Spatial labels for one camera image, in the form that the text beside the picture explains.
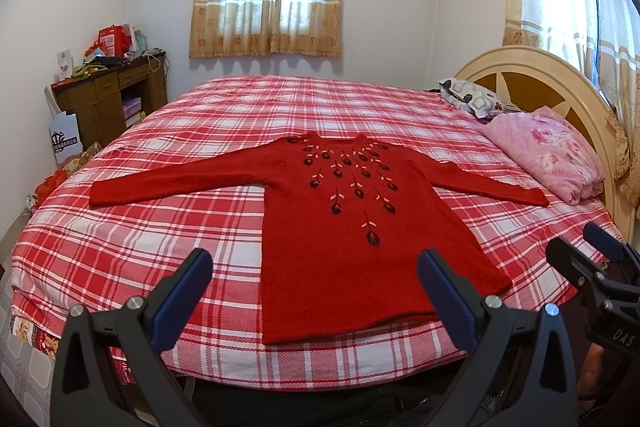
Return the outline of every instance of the red and white plaid blanket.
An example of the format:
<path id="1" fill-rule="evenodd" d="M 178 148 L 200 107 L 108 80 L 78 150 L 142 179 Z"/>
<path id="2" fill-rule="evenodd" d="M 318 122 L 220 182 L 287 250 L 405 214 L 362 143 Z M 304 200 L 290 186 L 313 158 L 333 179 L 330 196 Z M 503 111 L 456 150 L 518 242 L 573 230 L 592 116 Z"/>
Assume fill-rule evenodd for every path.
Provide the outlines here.
<path id="1" fill-rule="evenodd" d="M 460 356 L 442 324 L 391 325 L 286 346 L 260 343 L 263 189 L 231 187 L 90 210 L 93 181 L 189 162 L 315 130 L 358 132 L 413 147 L 468 171 L 540 187 L 439 95 L 314 78 L 252 76 L 211 81 L 156 111 L 104 149 L 37 211 L 14 250 L 14 314 L 60 336 L 67 310 L 121 306 L 146 295 L 195 247 L 214 261 L 213 280 L 180 340 L 162 354 L 178 372 L 265 389 L 325 389 L 393 380 Z M 581 238 L 595 221 L 618 235 L 600 201 L 567 206 L 545 190 L 548 208 L 436 189 L 474 232 L 487 257 L 513 280 L 512 307 L 538 309 L 571 296 L 545 262 L 564 235 L 594 261 Z"/>

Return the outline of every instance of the wooden desk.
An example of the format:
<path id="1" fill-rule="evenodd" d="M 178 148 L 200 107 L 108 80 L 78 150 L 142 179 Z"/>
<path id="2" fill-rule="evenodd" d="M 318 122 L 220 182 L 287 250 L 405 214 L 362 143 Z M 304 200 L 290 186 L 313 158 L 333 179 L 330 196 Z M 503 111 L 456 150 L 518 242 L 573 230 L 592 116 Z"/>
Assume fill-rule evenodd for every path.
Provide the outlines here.
<path id="1" fill-rule="evenodd" d="M 166 104 L 164 54 L 156 58 L 160 64 L 153 58 L 149 61 L 140 57 L 126 66 L 99 71 L 84 80 L 53 88 L 60 109 L 78 118 L 85 150 L 94 142 L 106 147 L 127 130 L 122 111 L 124 98 L 141 98 L 147 116 Z"/>

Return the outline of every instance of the bed frame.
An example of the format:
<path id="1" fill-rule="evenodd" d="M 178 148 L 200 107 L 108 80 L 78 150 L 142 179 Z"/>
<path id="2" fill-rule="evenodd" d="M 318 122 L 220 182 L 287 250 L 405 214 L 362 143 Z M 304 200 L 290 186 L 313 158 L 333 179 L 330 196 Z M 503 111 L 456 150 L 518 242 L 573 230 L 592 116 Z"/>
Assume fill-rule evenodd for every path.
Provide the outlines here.
<path id="1" fill-rule="evenodd" d="M 487 87 L 525 111 L 547 105 L 573 124 L 602 161 L 606 175 L 602 201 L 631 243 L 636 214 L 614 182 L 616 134 L 607 124 L 609 107 L 580 71 L 546 51 L 505 46 L 475 58 L 456 77 Z"/>

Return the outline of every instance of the red gift bag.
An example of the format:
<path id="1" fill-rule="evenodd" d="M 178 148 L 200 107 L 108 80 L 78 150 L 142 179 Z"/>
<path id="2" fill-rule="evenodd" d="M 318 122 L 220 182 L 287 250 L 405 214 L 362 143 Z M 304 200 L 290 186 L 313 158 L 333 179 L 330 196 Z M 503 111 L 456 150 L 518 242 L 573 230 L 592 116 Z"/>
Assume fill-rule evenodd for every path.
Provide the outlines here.
<path id="1" fill-rule="evenodd" d="M 127 35 L 122 26 L 110 26 L 100 30 L 98 42 L 108 57 L 124 57 L 131 47 L 131 35 Z"/>

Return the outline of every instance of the bed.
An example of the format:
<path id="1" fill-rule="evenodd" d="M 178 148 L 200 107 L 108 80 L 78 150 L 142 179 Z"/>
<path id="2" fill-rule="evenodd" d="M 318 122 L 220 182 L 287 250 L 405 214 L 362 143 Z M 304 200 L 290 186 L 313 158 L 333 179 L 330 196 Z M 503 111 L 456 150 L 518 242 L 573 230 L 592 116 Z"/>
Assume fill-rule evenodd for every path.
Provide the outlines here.
<path id="1" fill-rule="evenodd" d="M 606 104 L 574 68 L 522 46 L 490 51 L 456 76 L 494 89 L 525 110 L 542 105 L 567 117 L 594 146 L 607 173 L 602 201 L 567 206 L 543 188 L 547 208 L 516 205 L 437 188 L 478 238 L 487 257 L 513 280 L 512 307 L 537 309 L 573 293 L 544 259 L 559 234 L 594 261 L 581 238 L 594 221 L 631 240 L 634 213 L 612 182 L 615 138 Z M 302 77 L 212 80 L 126 132 L 59 187 L 33 216 L 12 260 L 14 323 L 25 339 L 60 336 L 66 311 L 92 311 L 146 295 L 194 247 L 213 257 L 212 283 L 164 362 L 177 373 L 220 383 L 280 390 L 372 385 L 440 365 L 462 354 L 441 323 L 393 324 L 323 341 L 260 343 L 260 232 L 263 189 L 210 190 L 89 210 L 91 183 L 315 130 L 326 137 L 367 133 L 413 147 L 468 171 L 523 187 L 541 187 L 479 132 L 482 124 L 438 94 Z M 122 354 L 122 378 L 131 381 Z"/>

